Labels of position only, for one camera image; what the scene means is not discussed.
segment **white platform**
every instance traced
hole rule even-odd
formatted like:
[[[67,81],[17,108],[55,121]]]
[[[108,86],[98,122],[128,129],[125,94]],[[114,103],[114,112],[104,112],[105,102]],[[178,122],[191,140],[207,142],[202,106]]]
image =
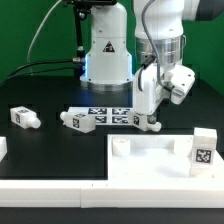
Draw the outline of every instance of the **white platform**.
[[[172,153],[181,136],[126,136],[128,157],[112,155],[113,137],[108,136],[108,180],[2,180],[0,206],[224,208],[224,162],[217,152],[214,178],[189,178],[190,158]]]

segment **rectangular white block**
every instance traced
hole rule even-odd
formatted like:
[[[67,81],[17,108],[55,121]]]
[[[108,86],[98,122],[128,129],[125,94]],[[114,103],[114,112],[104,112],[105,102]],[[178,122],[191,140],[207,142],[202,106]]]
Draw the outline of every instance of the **rectangular white block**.
[[[88,133],[96,129],[95,117],[85,113],[66,113],[64,125],[77,131]]]
[[[192,148],[192,165],[212,166],[216,143],[216,130],[195,128]]]

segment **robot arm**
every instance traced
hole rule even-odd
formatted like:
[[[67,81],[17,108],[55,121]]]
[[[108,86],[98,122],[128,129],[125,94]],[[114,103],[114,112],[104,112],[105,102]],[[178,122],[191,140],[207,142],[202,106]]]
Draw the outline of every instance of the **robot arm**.
[[[212,20],[224,11],[223,0],[133,0],[136,58],[142,64],[133,83],[129,122],[143,131],[159,131],[156,110],[163,99],[180,104],[195,78],[182,65],[185,46],[182,19]],[[145,66],[148,58],[156,60]]]

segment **white plastic part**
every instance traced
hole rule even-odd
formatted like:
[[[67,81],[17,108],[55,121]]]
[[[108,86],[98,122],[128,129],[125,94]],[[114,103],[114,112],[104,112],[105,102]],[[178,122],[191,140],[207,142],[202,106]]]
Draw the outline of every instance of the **white plastic part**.
[[[92,8],[92,48],[86,55],[84,82],[121,85],[132,81],[132,56],[126,48],[127,12],[114,6]]]
[[[67,127],[83,133],[88,133],[96,129],[95,117],[86,113],[62,112],[60,118]]]
[[[156,122],[155,124],[148,123],[147,115],[135,113],[133,110],[128,112],[128,123],[141,129],[142,131],[158,132],[162,128],[162,124]]]
[[[141,14],[148,0],[134,0],[136,16],[135,36],[147,39],[141,21]],[[182,13],[184,0],[157,0],[146,13],[146,25],[154,40],[179,37],[183,34]]]
[[[199,2],[200,0],[184,1],[183,20],[192,20],[192,21],[195,20]]]
[[[152,64],[142,71],[141,87],[143,91],[138,87],[139,72],[140,70],[135,74],[133,82],[133,109],[138,114],[152,115],[162,100],[167,97],[167,91],[157,84],[156,64]]]
[[[182,65],[176,65],[174,69],[165,73],[171,76],[171,83],[174,89],[171,94],[171,101],[174,104],[181,104],[190,91],[195,81],[195,73]]]
[[[112,140],[113,155],[128,156],[130,154],[130,139],[115,137]]]
[[[217,132],[215,129],[195,128],[192,149],[192,166],[212,166],[216,144]]]
[[[10,109],[10,114],[11,121],[24,129],[37,129],[41,125],[41,121],[37,118],[36,112],[25,107],[12,108]]]
[[[6,137],[0,137],[0,162],[7,153]]]

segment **black tabletop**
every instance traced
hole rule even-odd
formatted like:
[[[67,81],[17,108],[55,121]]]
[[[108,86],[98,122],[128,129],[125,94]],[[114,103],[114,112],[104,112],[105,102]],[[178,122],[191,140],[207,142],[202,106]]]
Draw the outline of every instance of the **black tabletop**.
[[[131,107],[130,90],[87,90],[73,77],[19,77],[0,87],[0,136],[8,153],[0,179],[107,179],[108,134],[193,134],[194,127],[214,128],[224,153],[224,97],[197,80],[182,105],[163,104],[159,133],[134,127],[97,126],[88,134],[62,125],[59,115],[70,106]],[[38,113],[39,129],[22,129],[10,120],[12,107]],[[223,209],[78,209],[1,208],[0,223],[223,223]]]
[[[8,153],[0,163],[3,179],[107,179],[108,134],[193,134],[194,127],[214,128],[217,149],[224,152],[224,97],[197,81],[182,105],[163,104],[159,133],[130,126],[97,126],[88,134],[62,125],[60,113],[75,107],[131,107],[131,90],[97,92],[80,87],[73,77],[19,77],[0,87],[0,136]],[[37,112],[39,129],[11,122],[10,108]]]

